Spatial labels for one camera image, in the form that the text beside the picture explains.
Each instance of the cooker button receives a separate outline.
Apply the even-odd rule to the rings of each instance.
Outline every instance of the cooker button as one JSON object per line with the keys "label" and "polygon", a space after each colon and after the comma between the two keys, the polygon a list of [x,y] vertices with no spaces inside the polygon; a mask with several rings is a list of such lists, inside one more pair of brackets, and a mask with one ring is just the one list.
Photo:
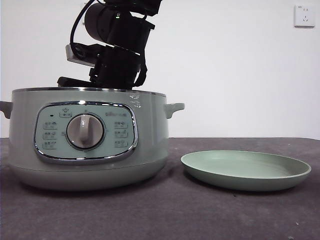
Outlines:
{"label": "cooker button", "polygon": [[60,118],[69,119],[72,117],[72,112],[60,112]]}
{"label": "cooker button", "polygon": [[114,122],[114,129],[127,129],[128,123],[124,121],[115,121]]}
{"label": "cooker button", "polygon": [[128,131],[127,130],[117,130],[114,132],[114,136],[116,139],[125,139],[128,137]]}
{"label": "cooker button", "polygon": [[115,141],[114,142],[114,147],[115,148],[127,148],[128,147],[128,142],[125,140],[120,140],[120,141]]}
{"label": "cooker button", "polygon": [[43,124],[43,129],[45,129],[45,130],[56,130],[56,129],[58,129],[58,124],[55,121],[46,121]]}
{"label": "cooker button", "polygon": [[57,139],[57,133],[54,132],[45,132],[43,133],[43,139],[44,140],[56,140]]}
{"label": "cooker button", "polygon": [[56,150],[57,149],[57,142],[56,141],[45,141],[42,144],[43,149],[47,150]]}

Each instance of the cooker control panel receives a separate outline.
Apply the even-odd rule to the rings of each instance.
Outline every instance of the cooker control panel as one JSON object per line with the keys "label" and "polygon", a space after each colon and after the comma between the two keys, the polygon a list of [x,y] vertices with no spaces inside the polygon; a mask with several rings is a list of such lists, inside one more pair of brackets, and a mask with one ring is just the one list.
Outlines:
{"label": "cooker control panel", "polygon": [[38,113],[34,146],[51,162],[110,160],[127,156],[137,143],[135,114],[124,104],[57,102]]}

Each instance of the control knob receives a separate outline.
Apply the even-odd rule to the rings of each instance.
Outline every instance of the control knob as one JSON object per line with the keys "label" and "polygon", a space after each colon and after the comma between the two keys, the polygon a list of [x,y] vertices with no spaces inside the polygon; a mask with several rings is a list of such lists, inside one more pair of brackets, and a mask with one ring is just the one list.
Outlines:
{"label": "control knob", "polygon": [[67,126],[67,138],[79,149],[95,147],[104,136],[104,127],[101,121],[90,114],[74,117]]}

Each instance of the light green plate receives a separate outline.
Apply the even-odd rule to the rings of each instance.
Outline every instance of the light green plate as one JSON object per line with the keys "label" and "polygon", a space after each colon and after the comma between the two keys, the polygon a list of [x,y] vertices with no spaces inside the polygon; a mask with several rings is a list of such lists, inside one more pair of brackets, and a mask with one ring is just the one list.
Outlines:
{"label": "light green plate", "polygon": [[292,188],[311,172],[303,161],[252,151],[199,151],[181,161],[189,174],[205,183],[243,191]]}

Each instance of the plate rim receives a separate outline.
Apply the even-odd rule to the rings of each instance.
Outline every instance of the plate rim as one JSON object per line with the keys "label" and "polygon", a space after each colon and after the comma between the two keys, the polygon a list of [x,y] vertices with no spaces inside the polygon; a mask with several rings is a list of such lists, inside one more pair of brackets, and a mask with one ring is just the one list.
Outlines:
{"label": "plate rim", "polygon": [[[184,158],[188,155],[193,155],[193,154],[197,154],[197,153],[206,153],[206,152],[238,152],[238,153],[252,153],[252,154],[262,154],[262,155],[270,155],[270,156],[276,156],[276,157],[282,157],[282,158],[287,158],[287,159],[292,159],[298,162],[303,163],[304,165],[306,165],[308,167],[308,170],[300,173],[300,174],[295,174],[295,175],[289,175],[289,176],[278,176],[278,177],[246,177],[246,176],[236,176],[236,175],[229,175],[229,174],[221,174],[221,173],[216,173],[216,172],[212,172],[212,171],[206,171],[206,170],[202,170],[202,169],[198,169],[196,167],[192,167],[189,166],[188,164],[186,164],[184,162]],[[293,179],[293,178],[298,178],[298,177],[303,177],[303,176],[307,176],[311,171],[312,171],[312,167],[299,159],[293,158],[293,157],[288,157],[288,156],[283,156],[283,155],[278,155],[278,154],[273,154],[273,153],[266,153],[266,152],[258,152],[258,151],[244,151],[244,150],[204,150],[204,151],[194,151],[194,152],[190,152],[187,153],[185,155],[183,155],[180,158],[182,164],[184,166],[187,166],[191,169],[200,171],[200,172],[204,172],[207,174],[211,174],[211,175],[218,175],[218,176],[222,176],[222,177],[231,177],[231,178],[239,178],[239,179],[251,179],[251,180],[281,180],[281,179]]]}

